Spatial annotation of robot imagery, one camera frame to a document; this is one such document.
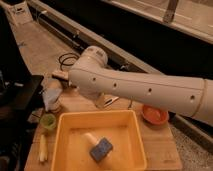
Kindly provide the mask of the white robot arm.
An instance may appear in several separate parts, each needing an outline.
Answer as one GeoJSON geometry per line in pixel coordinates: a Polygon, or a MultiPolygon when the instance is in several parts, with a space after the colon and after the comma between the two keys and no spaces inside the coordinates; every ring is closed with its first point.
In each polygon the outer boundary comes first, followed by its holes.
{"type": "Polygon", "coordinates": [[[213,126],[213,80],[117,71],[107,62],[103,49],[89,46],[70,68],[69,81],[90,99],[111,94],[213,126]]]}

